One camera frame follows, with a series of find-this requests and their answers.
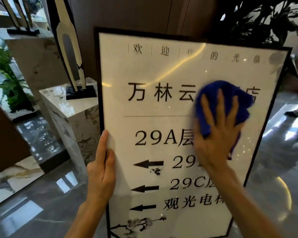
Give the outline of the person's left hand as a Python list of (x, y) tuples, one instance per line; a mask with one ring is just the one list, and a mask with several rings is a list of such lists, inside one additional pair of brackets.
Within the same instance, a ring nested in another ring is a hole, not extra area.
[(87, 200), (109, 202), (116, 184), (115, 152), (107, 148), (105, 162), (96, 163), (95, 159), (87, 165), (87, 172)]

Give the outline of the person's right hand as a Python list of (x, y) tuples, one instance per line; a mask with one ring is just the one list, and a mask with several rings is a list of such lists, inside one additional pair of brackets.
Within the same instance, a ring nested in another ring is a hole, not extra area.
[(232, 108), (228, 116), (226, 116), (225, 126), (218, 127), (210, 110), (209, 101), (206, 95), (201, 97), (200, 105), (211, 130), (210, 135), (204, 139), (203, 147), (195, 149), (199, 164), (201, 164), (204, 169), (207, 165), (219, 166), (221, 164), (227, 164), (227, 158), (231, 148), (236, 143), (238, 135), (244, 126), (244, 122), (238, 125), (235, 124), (239, 107), (238, 97), (234, 96), (231, 103)]

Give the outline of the black framed white sign board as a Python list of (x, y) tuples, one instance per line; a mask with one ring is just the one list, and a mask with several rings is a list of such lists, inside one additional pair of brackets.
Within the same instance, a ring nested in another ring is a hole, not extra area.
[(199, 90), (220, 80), (250, 95), (229, 166), (245, 186), (292, 48), (95, 27), (101, 131), (116, 154), (108, 238), (224, 238), (233, 218), (198, 163)]

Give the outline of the person's right forearm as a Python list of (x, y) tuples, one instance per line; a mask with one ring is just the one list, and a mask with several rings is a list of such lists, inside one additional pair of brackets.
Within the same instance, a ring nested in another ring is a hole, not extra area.
[(283, 238), (256, 206), (227, 164), (205, 166), (211, 180), (234, 218), (243, 238)]

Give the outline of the person's left forearm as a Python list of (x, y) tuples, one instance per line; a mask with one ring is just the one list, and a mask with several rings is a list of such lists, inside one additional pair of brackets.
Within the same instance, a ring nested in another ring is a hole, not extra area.
[(64, 238), (93, 238), (107, 206), (104, 200), (86, 200)]

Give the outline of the large dark leafy plant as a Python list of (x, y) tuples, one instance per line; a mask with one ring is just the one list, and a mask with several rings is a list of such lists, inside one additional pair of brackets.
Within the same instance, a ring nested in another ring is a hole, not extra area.
[(289, 33), (298, 36), (298, 0), (218, 0), (209, 38), (282, 47)]

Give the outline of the black white abstract sculpture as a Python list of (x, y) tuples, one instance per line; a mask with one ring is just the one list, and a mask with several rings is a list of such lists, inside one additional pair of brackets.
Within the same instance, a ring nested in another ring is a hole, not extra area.
[(46, 0), (46, 3), (50, 29), (70, 83), (66, 87), (66, 100), (97, 97), (95, 88), (86, 84), (74, 17), (68, 0)]

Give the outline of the green fern plant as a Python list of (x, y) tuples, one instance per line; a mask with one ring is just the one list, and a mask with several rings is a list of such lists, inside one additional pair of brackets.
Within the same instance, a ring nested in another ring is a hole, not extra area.
[(24, 79), (18, 79), (11, 68), (13, 57), (5, 41), (0, 42), (0, 74), (3, 74), (4, 80), (0, 81), (0, 88), (3, 90), (3, 97), (12, 113), (21, 110), (35, 112), (32, 105), (33, 96), (24, 92), (28, 88)]

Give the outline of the black gold abstract sculpture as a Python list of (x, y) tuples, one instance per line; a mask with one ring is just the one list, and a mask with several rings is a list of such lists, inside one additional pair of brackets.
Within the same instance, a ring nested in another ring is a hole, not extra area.
[(1, 0), (14, 25), (14, 27), (7, 29), (7, 33), (9, 35), (37, 36), (40, 34), (40, 31), (33, 27), (31, 14), (28, 10), (27, 3), (24, 3), (24, 1), (25, 0), (12, 0), (16, 9), (16, 12), (14, 12), (8, 0)]

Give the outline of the short white marble pedestal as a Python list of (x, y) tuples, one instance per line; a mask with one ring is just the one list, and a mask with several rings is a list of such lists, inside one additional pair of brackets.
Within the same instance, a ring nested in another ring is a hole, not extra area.
[(98, 97), (67, 100), (69, 83), (40, 90), (44, 104), (79, 175), (87, 180), (87, 164), (95, 160), (101, 136)]

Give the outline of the tall white marble pedestal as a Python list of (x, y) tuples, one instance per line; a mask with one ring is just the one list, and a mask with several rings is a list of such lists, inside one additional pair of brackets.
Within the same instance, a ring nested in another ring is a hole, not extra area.
[(0, 41), (6, 42), (35, 104), (42, 116), (47, 116), (49, 113), (39, 91), (66, 84), (68, 78), (52, 32), (43, 28), (38, 30), (40, 34), (37, 36), (25, 36), (10, 35), (6, 28), (0, 28)]

